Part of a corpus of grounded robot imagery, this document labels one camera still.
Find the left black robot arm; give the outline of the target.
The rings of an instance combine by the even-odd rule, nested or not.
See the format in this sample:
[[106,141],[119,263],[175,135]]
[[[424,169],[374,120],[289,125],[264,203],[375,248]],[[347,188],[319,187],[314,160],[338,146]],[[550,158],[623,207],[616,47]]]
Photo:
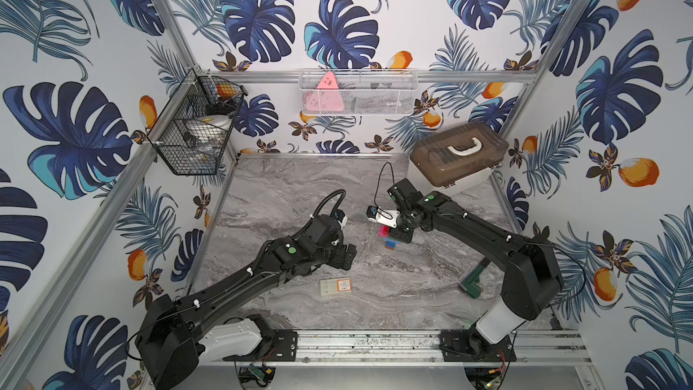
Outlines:
[[313,216],[297,233],[268,240],[250,264],[201,291],[150,305],[135,346],[156,389],[172,389],[200,364],[202,339],[227,314],[257,296],[328,265],[348,271],[357,254],[344,241],[347,216],[337,209]]

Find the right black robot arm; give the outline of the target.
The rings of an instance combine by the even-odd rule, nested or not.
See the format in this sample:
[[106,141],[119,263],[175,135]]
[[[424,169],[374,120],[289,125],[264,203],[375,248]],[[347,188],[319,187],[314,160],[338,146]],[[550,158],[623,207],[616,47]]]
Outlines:
[[387,193],[397,211],[388,218],[396,223],[390,231],[400,235],[402,242],[415,229],[440,231],[476,250],[504,273],[500,299],[467,331],[471,346],[498,345],[523,323],[538,318],[563,290],[555,247],[548,240],[502,229],[443,193],[421,193],[407,179]]

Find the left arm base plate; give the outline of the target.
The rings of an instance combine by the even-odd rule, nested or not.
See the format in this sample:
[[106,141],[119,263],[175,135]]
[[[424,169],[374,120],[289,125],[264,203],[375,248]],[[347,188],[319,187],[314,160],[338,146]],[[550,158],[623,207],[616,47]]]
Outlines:
[[299,334],[293,330],[272,330],[263,335],[259,345],[250,353],[224,357],[223,360],[240,362],[294,362]]

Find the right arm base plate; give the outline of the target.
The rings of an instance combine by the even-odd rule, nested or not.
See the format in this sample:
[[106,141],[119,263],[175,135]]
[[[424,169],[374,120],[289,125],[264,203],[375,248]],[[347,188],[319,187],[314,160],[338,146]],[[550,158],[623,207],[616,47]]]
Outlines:
[[443,330],[439,349],[446,363],[513,362],[517,359],[511,334],[492,344],[475,330]]

